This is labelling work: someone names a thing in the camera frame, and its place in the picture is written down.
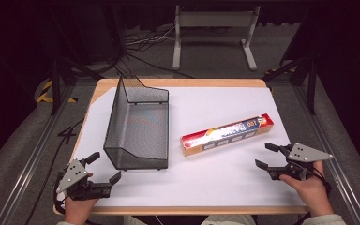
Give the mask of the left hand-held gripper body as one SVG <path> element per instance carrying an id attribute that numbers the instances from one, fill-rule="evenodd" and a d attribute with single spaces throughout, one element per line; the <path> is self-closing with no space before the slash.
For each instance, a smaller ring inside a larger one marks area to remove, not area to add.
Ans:
<path id="1" fill-rule="evenodd" d="M 82 165 L 81 160 L 74 158 L 59 179 L 56 193 L 63 193 L 74 201 L 109 198 L 112 186 L 109 183 L 94 183 L 89 180 L 86 165 Z"/>

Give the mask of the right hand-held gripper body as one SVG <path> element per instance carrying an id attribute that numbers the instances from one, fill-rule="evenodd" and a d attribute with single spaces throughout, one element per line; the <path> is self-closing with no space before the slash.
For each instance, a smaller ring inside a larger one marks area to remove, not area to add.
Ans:
<path id="1" fill-rule="evenodd" d="M 288 144 L 291 153 L 285 157 L 287 165 L 284 167 L 269 167 L 268 174 L 273 180 L 278 180 L 282 174 L 305 181 L 314 174 L 313 162 L 333 159 L 332 154 L 325 153 L 301 143 Z"/>

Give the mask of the person's left hand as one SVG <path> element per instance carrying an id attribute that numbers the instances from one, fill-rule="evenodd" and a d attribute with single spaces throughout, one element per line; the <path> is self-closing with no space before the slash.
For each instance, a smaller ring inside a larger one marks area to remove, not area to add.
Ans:
<path id="1" fill-rule="evenodd" d="M 65 198 L 65 215 L 62 221 L 68 221 L 77 225 L 85 225 L 89 219 L 92 209 L 98 199 L 90 199 L 85 201 L 74 201 L 70 197 Z"/>

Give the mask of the person's right hand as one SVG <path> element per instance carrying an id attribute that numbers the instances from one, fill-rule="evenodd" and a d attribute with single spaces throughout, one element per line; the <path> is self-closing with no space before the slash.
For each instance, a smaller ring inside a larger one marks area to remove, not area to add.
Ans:
<path id="1" fill-rule="evenodd" d="M 282 174 L 279 179 L 297 191 L 313 217 L 334 213 L 326 194 L 326 188 L 316 176 L 311 176 L 306 181 L 299 181 L 289 175 Z"/>

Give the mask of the long red foil box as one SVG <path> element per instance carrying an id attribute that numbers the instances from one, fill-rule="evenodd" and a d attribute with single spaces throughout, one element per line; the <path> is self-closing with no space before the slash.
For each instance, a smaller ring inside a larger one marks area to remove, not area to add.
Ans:
<path id="1" fill-rule="evenodd" d="M 246 120 L 184 135 L 180 141 L 184 156 L 188 157 L 221 145 L 268 133 L 273 126 L 271 117 L 264 113 Z"/>

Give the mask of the white table sheet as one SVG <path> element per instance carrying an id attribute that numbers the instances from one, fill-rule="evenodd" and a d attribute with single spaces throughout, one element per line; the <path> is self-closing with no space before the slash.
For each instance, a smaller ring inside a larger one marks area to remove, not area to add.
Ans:
<path id="1" fill-rule="evenodd" d="M 97 203 L 115 214 L 152 208 L 278 207 L 304 209 L 297 193 L 270 179 L 255 162 L 282 166 L 284 156 L 265 148 L 286 145 L 288 135 L 268 88 L 172 87 L 169 90 L 169 167 L 127 171 L 108 199 Z M 266 113 L 270 132 L 186 157 L 183 135 Z"/>

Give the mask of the person's pale trousers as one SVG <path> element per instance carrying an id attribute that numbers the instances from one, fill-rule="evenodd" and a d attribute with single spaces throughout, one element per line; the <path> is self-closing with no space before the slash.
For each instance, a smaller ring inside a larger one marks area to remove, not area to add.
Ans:
<path id="1" fill-rule="evenodd" d="M 124 216 L 124 225 L 257 225 L 251 215 Z"/>

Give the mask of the black tripod stand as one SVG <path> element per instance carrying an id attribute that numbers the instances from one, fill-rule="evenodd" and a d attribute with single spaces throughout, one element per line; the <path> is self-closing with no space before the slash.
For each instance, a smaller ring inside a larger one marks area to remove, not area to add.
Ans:
<path id="1" fill-rule="evenodd" d="M 317 67 L 314 57 L 301 57 L 296 60 L 292 60 L 291 62 L 287 63 L 284 66 L 281 66 L 276 70 L 268 70 L 264 74 L 262 79 L 267 83 L 291 69 L 294 70 L 294 73 L 290 78 L 290 83 L 292 86 L 300 86 L 305 79 L 308 79 L 307 108 L 309 109 L 311 114 L 315 114 L 314 102 L 317 80 Z"/>
<path id="2" fill-rule="evenodd" d="M 76 68 L 83 72 L 86 76 L 91 77 L 97 81 L 102 79 L 101 75 L 98 75 L 96 72 L 91 69 L 78 64 L 70 59 L 65 57 L 56 56 L 52 60 L 52 115 L 55 115 L 62 102 L 61 91 L 60 91 L 60 82 L 63 81 L 66 85 L 73 86 L 77 79 L 75 72 L 72 68 Z"/>

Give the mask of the yellow black hazard tape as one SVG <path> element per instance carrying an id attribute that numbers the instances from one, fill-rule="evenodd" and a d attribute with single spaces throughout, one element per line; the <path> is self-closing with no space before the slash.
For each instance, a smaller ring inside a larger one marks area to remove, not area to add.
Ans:
<path id="1" fill-rule="evenodd" d="M 37 97 L 37 102 L 53 103 L 53 97 L 49 97 L 49 90 L 53 87 L 53 80 L 48 79 L 42 86 L 41 92 Z"/>

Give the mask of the grey metal stand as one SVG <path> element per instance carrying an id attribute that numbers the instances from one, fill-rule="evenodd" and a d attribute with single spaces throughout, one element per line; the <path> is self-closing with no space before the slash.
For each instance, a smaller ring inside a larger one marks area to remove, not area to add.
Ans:
<path id="1" fill-rule="evenodd" d="M 247 64 L 251 71 L 257 69 L 251 40 L 260 15 L 260 7 L 247 11 L 183 11 L 179 5 L 175 8 L 175 41 L 172 68 L 179 69 L 181 63 L 181 28 L 182 27 L 246 27 L 247 36 L 240 40 Z"/>

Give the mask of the aluminium rail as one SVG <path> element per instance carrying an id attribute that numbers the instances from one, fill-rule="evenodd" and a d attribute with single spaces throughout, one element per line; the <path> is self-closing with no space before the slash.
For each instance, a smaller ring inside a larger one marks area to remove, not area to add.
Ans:
<path id="1" fill-rule="evenodd" d="M 326 139 L 323 129 L 319 124 L 318 119 L 315 115 L 312 115 L 307 104 L 307 96 L 303 91 L 302 87 L 294 87 L 294 94 L 296 95 L 299 104 L 302 106 L 305 114 L 307 115 L 307 120 L 312 126 L 315 136 L 318 139 L 320 149 L 325 153 L 334 155 L 333 149 L 329 144 L 329 141 Z M 357 200 L 357 197 L 352 189 L 349 179 L 346 177 L 346 173 L 342 170 L 336 157 L 326 162 L 330 173 L 337 185 L 337 189 L 342 196 L 343 201 L 345 202 L 355 225 L 360 225 L 360 202 Z"/>
<path id="2" fill-rule="evenodd" d="M 16 129 L 0 152 L 0 225 L 8 225 L 16 211 L 42 156 L 53 129 L 68 104 L 74 87 L 65 87 L 58 108 L 38 103 L 37 108 Z"/>

